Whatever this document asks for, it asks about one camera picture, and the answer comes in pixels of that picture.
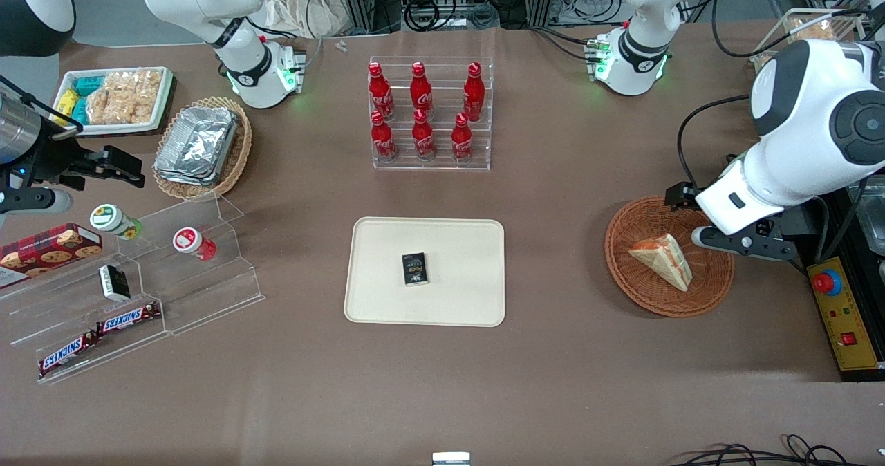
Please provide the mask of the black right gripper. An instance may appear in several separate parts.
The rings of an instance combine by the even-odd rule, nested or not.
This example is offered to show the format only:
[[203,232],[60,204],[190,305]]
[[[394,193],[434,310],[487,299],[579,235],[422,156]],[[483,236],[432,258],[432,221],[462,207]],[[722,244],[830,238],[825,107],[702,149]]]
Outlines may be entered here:
[[73,191],[83,191],[86,179],[120,180],[138,189],[145,188],[145,176],[129,175],[120,171],[142,171],[142,161],[117,147],[102,148],[102,164],[97,152],[81,147],[75,136],[54,140],[63,129],[56,123],[40,118],[36,141],[25,154],[12,161],[12,186],[31,187],[48,183]]

